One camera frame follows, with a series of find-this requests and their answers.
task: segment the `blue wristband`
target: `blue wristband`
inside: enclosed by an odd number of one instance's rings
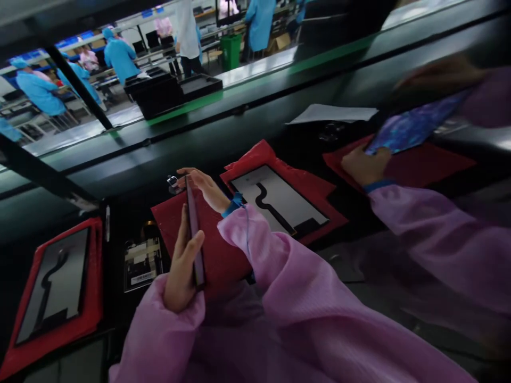
[[[239,209],[241,206],[243,206],[243,194],[236,192],[234,193],[234,198],[231,200],[229,207],[225,212],[222,213],[222,217],[227,217],[229,214],[231,214],[236,209]]]
[[[370,192],[374,192],[376,189],[380,189],[385,186],[395,185],[395,181],[391,179],[382,179],[381,181],[373,182],[367,186],[364,186],[364,191],[369,194]]]

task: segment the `green trash bin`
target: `green trash bin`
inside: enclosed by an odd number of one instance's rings
[[[223,36],[220,39],[220,47],[222,49],[224,71],[240,66],[240,47],[242,35]]]

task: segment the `phone screen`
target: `phone screen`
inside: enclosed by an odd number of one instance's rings
[[[447,119],[468,95],[469,90],[390,117],[365,149],[373,155],[387,147],[392,154],[421,145]]]
[[[190,238],[193,238],[195,234],[199,231],[199,217],[197,215],[197,206],[195,204],[195,198],[193,197],[192,188],[189,185],[188,181],[189,176],[185,176],[186,183],[186,199],[188,204],[188,222],[190,229]],[[204,258],[202,256],[202,249],[200,248],[195,256],[195,261],[193,262],[193,274],[194,274],[194,283],[197,289],[202,289],[206,282],[205,273],[204,273]]]

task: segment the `blue uniform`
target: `blue uniform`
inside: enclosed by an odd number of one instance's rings
[[[87,90],[89,91],[89,93],[92,96],[92,98],[94,99],[94,101],[97,102],[98,104],[101,104],[101,99],[100,99],[99,95],[97,94],[96,89],[94,89],[94,87],[90,84],[90,82],[87,81],[87,79],[90,77],[90,73],[88,71],[86,71],[85,69],[83,69],[78,64],[71,63],[71,62],[69,62],[68,64],[71,67],[71,69],[73,70],[73,72],[76,74],[76,76],[78,76],[78,78],[81,80],[82,84],[84,84],[84,86],[87,88]],[[57,69],[57,76],[59,76],[59,78],[62,80],[62,82],[64,84],[66,84],[68,87],[71,87],[75,91],[75,93],[78,94],[76,92],[76,90],[72,87],[71,83],[66,78],[66,76],[64,76],[64,73],[62,73],[62,71],[60,69]]]
[[[250,23],[249,46],[254,52],[268,47],[276,6],[275,0],[251,0],[250,2],[245,22]]]
[[[297,0],[297,4],[298,4],[298,9],[299,9],[299,12],[298,12],[298,15],[296,15],[296,22],[298,24],[301,24],[303,19],[305,18],[305,2],[306,0]]]
[[[105,48],[105,63],[113,67],[119,81],[124,86],[128,77],[140,73],[140,69],[133,62],[137,55],[128,44],[122,40],[117,40],[109,28],[103,29],[103,36],[108,41]]]
[[[52,94],[52,91],[58,90],[58,86],[54,83],[23,71],[18,72],[16,82],[30,101],[47,115],[54,116],[65,113],[64,103]]]
[[[202,64],[202,45],[201,45],[201,30],[199,29],[199,26],[195,24],[195,32],[197,32],[197,40],[199,40],[199,60]]]
[[[0,133],[14,142],[23,138],[23,135],[3,118],[0,118]]]

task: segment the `white lab coat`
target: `white lab coat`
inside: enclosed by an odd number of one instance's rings
[[[196,22],[193,16],[192,0],[181,1],[177,16],[179,20],[177,42],[181,45],[181,56],[189,59],[199,57],[199,40],[195,31]]]

